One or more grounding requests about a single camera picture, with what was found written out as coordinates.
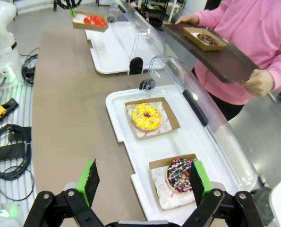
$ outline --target pink hoodie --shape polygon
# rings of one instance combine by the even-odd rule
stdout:
[[[196,15],[200,26],[213,28],[268,70],[274,90],[281,90],[281,0],[224,0],[217,9]],[[222,83],[201,62],[195,71],[203,87],[225,102],[243,105],[254,97],[239,83]]]

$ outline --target concrete floor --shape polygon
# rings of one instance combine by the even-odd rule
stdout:
[[[97,8],[88,4],[80,6],[79,10],[106,13],[108,7]],[[19,15],[8,29],[17,40],[20,54],[28,54],[39,47],[43,30],[61,26],[72,26],[70,13],[60,8],[53,12],[51,8]],[[193,68],[196,59],[165,32],[162,33],[176,55]],[[230,124],[258,173],[264,175],[270,187],[275,187],[281,180],[281,107],[268,96],[257,98],[250,101]]]

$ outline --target white wall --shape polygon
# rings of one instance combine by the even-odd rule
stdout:
[[[93,3],[95,0],[83,0],[82,3]],[[44,8],[53,8],[53,0],[21,0],[14,2],[17,13],[27,13]]]
[[[194,14],[197,11],[203,10],[206,5],[206,0],[187,0],[182,15]]]

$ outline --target yellow frosted donut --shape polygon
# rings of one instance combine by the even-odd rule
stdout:
[[[138,104],[132,111],[133,124],[144,131],[157,129],[162,122],[160,111],[148,103]]]

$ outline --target black pants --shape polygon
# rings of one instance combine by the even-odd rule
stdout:
[[[192,73],[197,77],[195,73],[195,69],[192,69]],[[230,119],[234,118],[240,111],[242,110],[244,105],[233,105],[227,102],[224,102],[223,100],[217,98],[216,96],[212,95],[208,92],[208,94],[212,97],[214,102],[217,104],[225,118],[229,121]]]

